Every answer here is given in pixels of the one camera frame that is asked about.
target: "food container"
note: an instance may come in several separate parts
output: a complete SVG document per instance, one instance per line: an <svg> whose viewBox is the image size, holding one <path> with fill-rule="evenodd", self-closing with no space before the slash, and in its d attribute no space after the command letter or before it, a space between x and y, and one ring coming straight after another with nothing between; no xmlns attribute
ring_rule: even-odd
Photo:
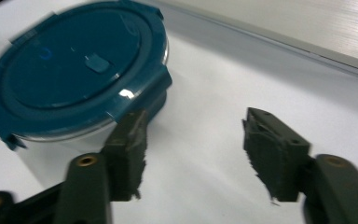
<svg viewBox="0 0 358 224"><path fill-rule="evenodd" d="M127 113L152 119L172 84L157 8L103 2L52 15L0 58L0 138L44 186L98 151Z"/></svg>

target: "blue lid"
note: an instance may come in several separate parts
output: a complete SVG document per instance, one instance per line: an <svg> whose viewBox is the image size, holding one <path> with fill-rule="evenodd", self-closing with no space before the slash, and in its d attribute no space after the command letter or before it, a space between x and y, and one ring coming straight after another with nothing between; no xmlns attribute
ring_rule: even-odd
<svg viewBox="0 0 358 224"><path fill-rule="evenodd" d="M14 148L15 135L77 133L118 121L144 94L168 88L161 20L153 7L104 2L21 35L0 59L0 137Z"/></svg>

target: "white table surface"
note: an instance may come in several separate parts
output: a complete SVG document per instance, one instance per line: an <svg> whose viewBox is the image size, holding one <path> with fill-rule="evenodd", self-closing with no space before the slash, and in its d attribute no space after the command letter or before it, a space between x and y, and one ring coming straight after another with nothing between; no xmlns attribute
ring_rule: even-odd
<svg viewBox="0 0 358 224"><path fill-rule="evenodd" d="M82 1L3 4L0 53L20 30L77 3ZM358 76L161 9L173 85L148 128L142 199L113 203L115 223L303 223L303 198L271 203L242 150L241 119L247 107L267 110L313 144L311 155L338 155L358 167ZM17 201L44 189L1 141L0 189Z"/></svg>

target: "white surface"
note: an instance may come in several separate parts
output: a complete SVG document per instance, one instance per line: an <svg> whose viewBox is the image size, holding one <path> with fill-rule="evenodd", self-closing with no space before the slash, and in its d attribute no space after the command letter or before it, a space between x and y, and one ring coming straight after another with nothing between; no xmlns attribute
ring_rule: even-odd
<svg viewBox="0 0 358 224"><path fill-rule="evenodd" d="M358 68L358 0L159 1Z"/></svg>
<svg viewBox="0 0 358 224"><path fill-rule="evenodd" d="M17 0L1 7L0 50L16 33L13 26L39 16L26 20L28 11L74 2ZM27 4L33 10L21 7ZM19 17L4 19L13 8ZM241 119L249 106L267 110L312 142L312 155L335 154L358 167L358 76L180 12L162 12L173 85L148 128L143 197L114 203L115 223L303 223L301 203L271 204L242 150ZM0 189L19 200L40 191L16 155L3 149L0 142Z"/></svg>

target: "round container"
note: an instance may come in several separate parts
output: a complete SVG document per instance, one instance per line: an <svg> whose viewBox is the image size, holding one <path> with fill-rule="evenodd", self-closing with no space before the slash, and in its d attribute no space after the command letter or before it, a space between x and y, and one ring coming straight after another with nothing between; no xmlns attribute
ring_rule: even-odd
<svg viewBox="0 0 358 224"><path fill-rule="evenodd" d="M44 186L98 151L127 113L153 118L172 84L157 8L103 2L53 15L0 58L0 138Z"/></svg>

